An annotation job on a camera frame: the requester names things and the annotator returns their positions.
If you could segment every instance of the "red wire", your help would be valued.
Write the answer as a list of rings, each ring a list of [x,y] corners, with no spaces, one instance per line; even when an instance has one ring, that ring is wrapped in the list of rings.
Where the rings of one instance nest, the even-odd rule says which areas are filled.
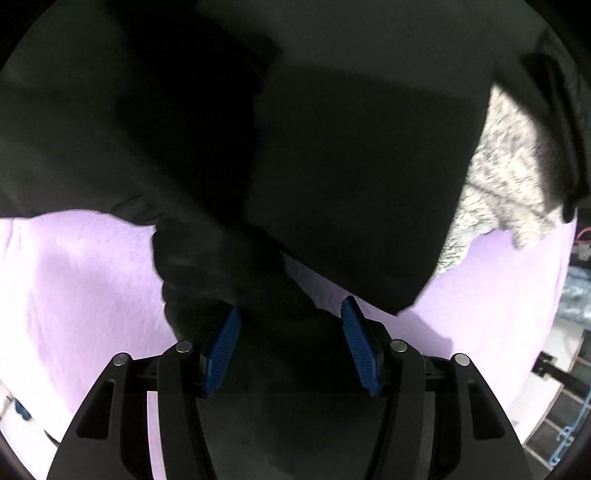
[[[581,237],[585,234],[591,232],[591,226],[583,228],[577,236],[574,238],[575,245],[591,245],[591,240],[582,240]]]

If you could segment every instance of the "white speckled fabric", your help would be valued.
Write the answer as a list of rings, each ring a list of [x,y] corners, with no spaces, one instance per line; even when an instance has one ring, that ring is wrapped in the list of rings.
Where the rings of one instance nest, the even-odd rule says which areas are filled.
[[[564,171],[548,129],[495,85],[482,136],[433,277],[457,266],[476,237],[510,230],[520,249],[561,224]]]

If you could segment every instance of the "folded black garment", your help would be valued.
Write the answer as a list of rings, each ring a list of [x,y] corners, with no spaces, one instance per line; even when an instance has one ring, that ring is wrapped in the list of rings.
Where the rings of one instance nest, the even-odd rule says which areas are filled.
[[[281,252],[397,313],[436,265],[493,81],[561,116],[579,166],[570,205],[588,191],[589,105],[533,77],[521,59],[547,24],[521,0],[506,8],[3,2],[0,215],[156,225],[179,337],[229,304],[308,309]]]

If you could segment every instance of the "blue object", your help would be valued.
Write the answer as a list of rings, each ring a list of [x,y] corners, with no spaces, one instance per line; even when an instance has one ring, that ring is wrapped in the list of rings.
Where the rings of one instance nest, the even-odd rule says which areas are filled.
[[[203,380],[203,391],[207,396],[222,385],[223,377],[242,328],[242,318],[235,308],[229,313],[217,339],[207,354],[206,373]]]
[[[571,439],[571,435],[577,429],[579,423],[581,423],[581,420],[583,420],[583,415],[585,414],[585,409],[587,408],[587,403],[589,403],[589,401],[591,401],[591,390],[589,390],[589,393],[587,393],[587,397],[585,398],[585,401],[581,406],[579,416],[574,421],[574,423],[572,425],[564,427],[557,435],[556,440],[558,440],[561,443],[560,445],[558,445],[558,448],[554,451],[554,453],[550,456],[550,459],[548,460],[548,465],[558,465],[558,463],[562,460],[562,457],[564,456],[566,450],[568,450],[568,448],[572,445],[573,440]]]
[[[379,381],[378,352],[374,351],[367,338],[363,328],[365,318],[353,297],[343,300],[340,307],[340,317],[343,320],[345,338],[349,344],[351,355],[353,355],[361,385],[367,388],[373,397],[377,397],[382,389]]]
[[[22,403],[20,403],[18,400],[14,401],[14,409],[17,411],[17,413],[22,417],[24,421],[31,420],[31,414],[27,411],[25,407],[22,406]]]

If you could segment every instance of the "purple fabric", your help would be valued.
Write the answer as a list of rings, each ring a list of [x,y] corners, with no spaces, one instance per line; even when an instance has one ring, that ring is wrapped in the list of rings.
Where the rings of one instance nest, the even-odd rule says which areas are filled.
[[[11,244],[9,254],[22,256],[34,272],[22,286],[28,334],[72,413],[114,354],[158,355],[174,343],[152,267],[151,228],[73,211],[14,220],[2,231],[11,238],[0,245]],[[365,303],[362,309],[424,354],[471,356],[507,408],[549,333],[573,234],[573,225],[561,226],[516,251],[509,233],[492,232],[400,316]],[[319,307],[338,312],[344,290],[293,260],[288,270]],[[149,405],[150,418],[157,418],[155,401]],[[151,450],[159,451],[155,421],[150,438]],[[157,455],[153,465],[155,478],[164,478]]]

